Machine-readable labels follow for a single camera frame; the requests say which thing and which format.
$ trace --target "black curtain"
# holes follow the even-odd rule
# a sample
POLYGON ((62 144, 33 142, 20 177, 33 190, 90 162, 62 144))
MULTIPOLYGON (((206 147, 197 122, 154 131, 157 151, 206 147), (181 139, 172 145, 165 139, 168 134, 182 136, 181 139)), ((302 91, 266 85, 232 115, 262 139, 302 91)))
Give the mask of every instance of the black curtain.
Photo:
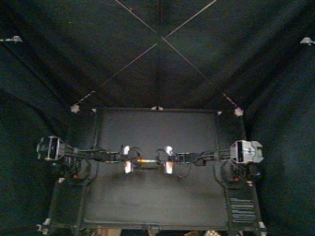
POLYGON ((268 235, 315 235, 315 47, 300 46, 246 110, 262 144, 258 185, 268 235))

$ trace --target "black backdrop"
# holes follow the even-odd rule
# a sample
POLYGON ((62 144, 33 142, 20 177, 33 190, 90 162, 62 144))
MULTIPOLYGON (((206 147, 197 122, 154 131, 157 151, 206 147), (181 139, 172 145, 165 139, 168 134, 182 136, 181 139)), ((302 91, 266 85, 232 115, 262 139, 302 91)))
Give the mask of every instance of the black backdrop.
MULTIPOLYGON (((209 2, 121 1, 165 36, 209 2)), ((116 1, 2 1, 0 39, 0 234, 46 216, 53 180, 37 162, 41 136, 65 136, 70 105, 158 41, 116 1)), ((315 235, 312 1, 216 1, 81 107, 245 110, 264 146, 260 207, 270 235, 315 235)))

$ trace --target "fabric wall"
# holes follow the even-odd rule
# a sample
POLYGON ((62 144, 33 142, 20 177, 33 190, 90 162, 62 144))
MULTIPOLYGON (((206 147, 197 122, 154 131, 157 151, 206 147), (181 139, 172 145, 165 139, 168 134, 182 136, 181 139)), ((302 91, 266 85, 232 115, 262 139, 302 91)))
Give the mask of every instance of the fabric wall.
MULTIPOLYGON (((0 30, 3 38, 16 35, 2 14, 0 30)), ((0 44, 0 71, 0 235, 33 236, 54 185, 36 145, 42 136, 65 135, 69 113, 26 44, 0 44)))
POLYGON ((262 144, 258 188, 268 235, 315 235, 313 75, 315 47, 301 46, 246 110, 249 138, 262 144))

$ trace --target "black fabric enclosure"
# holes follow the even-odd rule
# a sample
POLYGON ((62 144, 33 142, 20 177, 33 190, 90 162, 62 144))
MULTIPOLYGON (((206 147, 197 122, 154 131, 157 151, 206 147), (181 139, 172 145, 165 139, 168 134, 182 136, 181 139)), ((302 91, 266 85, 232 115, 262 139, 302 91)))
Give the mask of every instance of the black fabric enclosure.
POLYGON ((1 1, 0 235, 40 235, 54 179, 36 144, 66 136, 73 104, 241 108, 248 139, 262 144, 268 235, 315 235, 315 45, 304 37, 315 40, 309 0, 1 1), (6 41, 17 35, 22 42, 6 41))

